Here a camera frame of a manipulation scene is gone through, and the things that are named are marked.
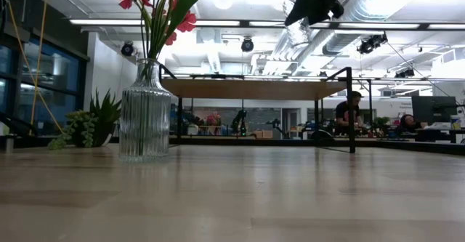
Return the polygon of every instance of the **succulent plant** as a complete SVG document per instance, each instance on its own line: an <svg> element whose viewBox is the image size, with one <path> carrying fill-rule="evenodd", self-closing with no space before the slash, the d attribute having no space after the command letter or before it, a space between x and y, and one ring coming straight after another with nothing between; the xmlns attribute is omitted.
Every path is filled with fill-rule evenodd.
<svg viewBox="0 0 465 242"><path fill-rule="evenodd" d="M115 98L116 94L111 99L110 90L108 90L100 104L99 92L95 89L95 98L91 97L89 112L95 114L100 123L114 123L121 116L121 101L115 102Z"/></svg>

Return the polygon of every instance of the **white wall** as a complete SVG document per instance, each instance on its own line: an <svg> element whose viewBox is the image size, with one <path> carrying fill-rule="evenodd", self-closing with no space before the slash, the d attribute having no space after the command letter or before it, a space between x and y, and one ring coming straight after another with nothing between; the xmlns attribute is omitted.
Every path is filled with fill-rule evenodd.
<svg viewBox="0 0 465 242"><path fill-rule="evenodd" d="M336 108L336 106L344 101L344 98L325 98L323 101L324 108ZM191 99L184 99L182 104L190 106ZM207 100L194 99L194 107L240 107L241 100ZM283 101L283 100L244 100L245 108L314 108L313 101ZM369 101L364 97L359 104L361 109L369 109ZM412 101L410 98L373 98L373 109L376 109L377 116L387 116L390 118L398 118L399 113L412 114Z"/></svg>
<svg viewBox="0 0 465 242"><path fill-rule="evenodd" d="M131 86L137 75L137 66L119 53L119 49L109 47L100 41L99 34L89 33L87 55L90 61L86 70L86 91L84 110L89 109L91 96L98 89L100 101L108 90L121 99L123 89Z"/></svg>

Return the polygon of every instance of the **white ceiling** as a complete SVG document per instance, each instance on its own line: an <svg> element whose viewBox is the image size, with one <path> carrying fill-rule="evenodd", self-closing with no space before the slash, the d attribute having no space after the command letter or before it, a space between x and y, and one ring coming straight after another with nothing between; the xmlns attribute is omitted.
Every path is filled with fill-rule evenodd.
<svg viewBox="0 0 465 242"><path fill-rule="evenodd" d="M282 20L284 14L280 10L283 0L200 0L193 11L199 19L215 20ZM118 6L118 0L49 0L49 3L63 14L73 18L138 18L137 8L124 10ZM231 3L229 9L219 9L216 4ZM389 18L390 21L418 22L418 21L459 21L465 20L465 0L412 0L399 12ZM220 44L217 49L222 62L248 62L250 63L254 53L272 51L278 42L282 30L266 28L220 28L221 34L237 34L251 36L255 43L252 53L243 54L240 50L240 42L230 41L228 44ZM101 39L111 40L113 43L122 44L125 40L134 40L134 44L141 45L137 33L139 28L107 28L107 33L101 33ZM431 44L431 47L441 45L465 44L463 32L388 32L391 44L396 44L396 49L415 47L417 44ZM395 67L403 62L398 55L386 46L374 53L362 57L362 69L374 70L383 74L386 69ZM355 48L345 52L345 57L335 58L331 64L333 70L352 66L360 68L360 56ZM192 33L178 34L178 41L174 46L166 47L165 52L169 68L199 67L202 62L207 62L207 48L205 44L197 44L196 31ZM407 60L418 57L421 54L404 54ZM431 67L431 62L419 62L419 66Z"/></svg>

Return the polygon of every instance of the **wooden tabletop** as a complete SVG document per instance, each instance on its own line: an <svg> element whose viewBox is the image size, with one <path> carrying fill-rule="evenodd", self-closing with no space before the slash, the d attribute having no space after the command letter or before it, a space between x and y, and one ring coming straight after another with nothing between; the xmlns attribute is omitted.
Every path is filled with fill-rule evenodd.
<svg viewBox="0 0 465 242"><path fill-rule="evenodd" d="M178 97L245 100L320 100L346 88L344 82L165 79Z"/></svg>

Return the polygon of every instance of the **ceiling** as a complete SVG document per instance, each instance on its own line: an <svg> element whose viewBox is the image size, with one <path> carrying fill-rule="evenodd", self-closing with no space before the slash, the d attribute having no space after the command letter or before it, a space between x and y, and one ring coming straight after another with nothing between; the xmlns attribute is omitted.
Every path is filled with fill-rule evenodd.
<svg viewBox="0 0 465 242"><path fill-rule="evenodd" d="M192 11L202 20L283 20L285 15L282 4L285 0L200 0ZM352 0L339 0L348 3ZM139 18L138 9L132 7L124 10L118 6L118 0L49 0L49 3L64 15L72 18ZM465 0L408 0L386 20L395 22L463 22L465 20ZM218 34L218 44L212 47L204 44L198 34L202 29L214 29ZM105 28L95 29L100 38L108 44L120 47L124 41L132 40L134 45L142 47L139 28ZM269 56L277 48L283 29L280 28L197 28L191 33L180 33L175 44L165 47L162 55L166 58L166 66L175 73L209 73L209 56L214 50L219 57L223 73L242 73L243 64L251 67L257 58ZM243 37L251 37L254 51L242 53L240 45ZM432 69L432 61L444 52L450 51L454 45L465 44L465 32L429 32L429 31L391 31L387 32L390 44L402 55L401 58L388 45L383 45L369 55L360 56L356 46L360 37L337 56L322 56L320 52L312 52L304 61L271 62L268 74L279 74L286 70L295 74L296 67L306 71L305 75L326 70L328 75L336 70L350 66L356 74L364 76L390 76L387 71L396 71L396 66L405 60L412 60L418 69L428 73Z"/></svg>

